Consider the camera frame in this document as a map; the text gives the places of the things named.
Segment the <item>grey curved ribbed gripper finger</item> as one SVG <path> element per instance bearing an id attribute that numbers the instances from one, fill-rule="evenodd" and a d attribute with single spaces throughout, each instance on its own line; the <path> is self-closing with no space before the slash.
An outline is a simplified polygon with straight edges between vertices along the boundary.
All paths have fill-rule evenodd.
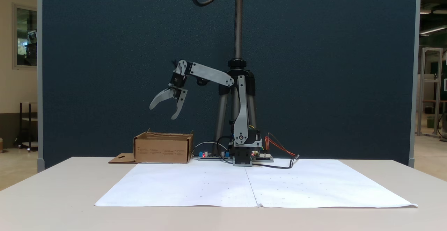
<path id="1" fill-rule="evenodd" d="M 150 103 L 150 110 L 154 109 L 160 102 L 174 98 L 175 94 L 176 91 L 172 88 L 164 89 L 163 91 L 159 92 Z"/>

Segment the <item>grey flat straight gripper finger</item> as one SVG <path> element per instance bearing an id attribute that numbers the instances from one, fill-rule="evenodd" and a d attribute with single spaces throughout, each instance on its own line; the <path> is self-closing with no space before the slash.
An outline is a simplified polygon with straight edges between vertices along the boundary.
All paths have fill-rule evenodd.
<path id="1" fill-rule="evenodd" d="M 176 100 L 176 108 L 177 108 L 175 113 L 172 115 L 171 120 L 175 120 L 179 116 L 179 114 L 182 110 L 182 107 L 185 102 L 185 98 L 186 98 L 188 91 L 186 89 L 182 89 L 182 88 L 172 89 L 171 91 L 173 93 L 172 98 Z"/>

